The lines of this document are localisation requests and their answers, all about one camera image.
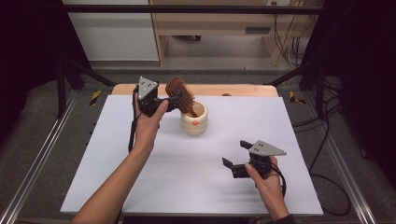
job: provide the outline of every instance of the white table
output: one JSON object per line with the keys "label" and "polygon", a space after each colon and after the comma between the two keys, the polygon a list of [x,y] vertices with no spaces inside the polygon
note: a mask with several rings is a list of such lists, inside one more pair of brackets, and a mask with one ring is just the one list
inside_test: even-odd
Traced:
{"label": "white table", "polygon": [[[166,113],[155,148],[122,212],[142,216],[259,216],[267,214],[250,178],[234,179],[223,166],[248,161],[240,140],[262,140],[285,150],[278,165],[294,215],[322,215],[318,197],[280,97],[196,96],[206,105],[205,133],[190,136],[178,110]],[[127,156],[133,117],[132,96],[110,95],[96,124],[61,212],[75,214]]]}

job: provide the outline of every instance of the wall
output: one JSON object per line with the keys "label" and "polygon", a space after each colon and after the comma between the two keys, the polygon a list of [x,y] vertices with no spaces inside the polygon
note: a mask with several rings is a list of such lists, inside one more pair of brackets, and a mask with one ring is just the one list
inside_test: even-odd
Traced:
{"label": "wall", "polygon": [[[64,4],[148,5],[147,0],[63,0]],[[148,13],[69,13],[90,61],[158,61]]]}

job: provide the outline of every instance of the ceramic cup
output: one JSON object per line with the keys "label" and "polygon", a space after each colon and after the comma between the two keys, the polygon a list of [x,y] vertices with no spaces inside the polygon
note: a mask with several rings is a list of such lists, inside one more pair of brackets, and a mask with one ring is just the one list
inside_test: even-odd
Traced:
{"label": "ceramic cup", "polygon": [[206,131],[208,111],[204,104],[194,102],[192,110],[198,118],[193,118],[191,113],[181,114],[181,127],[184,132],[191,135],[198,135]]}

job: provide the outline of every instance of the brush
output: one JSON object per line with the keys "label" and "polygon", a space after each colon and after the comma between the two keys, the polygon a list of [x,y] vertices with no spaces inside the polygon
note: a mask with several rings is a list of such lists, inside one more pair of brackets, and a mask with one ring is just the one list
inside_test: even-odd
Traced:
{"label": "brush", "polygon": [[173,77],[165,86],[166,93],[170,96],[179,97],[178,109],[181,113],[190,113],[193,118],[198,118],[198,115],[193,111],[192,105],[194,104],[194,95],[189,87],[184,83],[180,77]]}

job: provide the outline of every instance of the brush handle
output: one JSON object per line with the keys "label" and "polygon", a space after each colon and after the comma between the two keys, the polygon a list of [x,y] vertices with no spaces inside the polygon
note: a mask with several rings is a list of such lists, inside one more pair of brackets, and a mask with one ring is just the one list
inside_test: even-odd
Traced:
{"label": "brush handle", "polygon": [[189,113],[192,115],[193,118],[198,118],[198,115],[195,113],[193,109],[191,109]]}

